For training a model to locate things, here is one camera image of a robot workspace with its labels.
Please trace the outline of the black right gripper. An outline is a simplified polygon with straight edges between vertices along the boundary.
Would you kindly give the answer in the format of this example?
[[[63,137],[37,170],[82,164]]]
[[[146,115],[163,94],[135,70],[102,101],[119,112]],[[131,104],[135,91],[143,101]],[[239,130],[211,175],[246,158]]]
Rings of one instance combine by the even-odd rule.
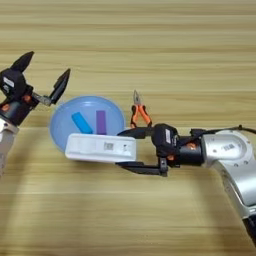
[[[120,132],[119,136],[135,139],[145,139],[151,136],[152,143],[156,148],[158,165],[145,165],[143,162],[117,163],[121,168],[133,173],[166,176],[169,167],[201,166],[204,162],[200,139],[180,136],[176,128],[167,124],[136,127]]]

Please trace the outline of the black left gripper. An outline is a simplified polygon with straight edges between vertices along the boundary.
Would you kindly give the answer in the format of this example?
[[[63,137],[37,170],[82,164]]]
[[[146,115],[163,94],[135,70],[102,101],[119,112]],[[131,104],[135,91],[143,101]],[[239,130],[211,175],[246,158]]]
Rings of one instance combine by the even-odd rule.
[[[33,55],[33,51],[23,54],[12,64],[11,69],[23,73],[29,66]],[[50,96],[39,95],[33,91],[32,87],[27,87],[20,96],[14,97],[11,93],[11,89],[4,87],[2,92],[6,96],[6,99],[0,103],[0,118],[14,126],[20,126],[28,114],[35,109],[39,103],[46,106],[56,104],[66,90],[70,72],[71,70],[67,69],[57,79],[54,90]]]

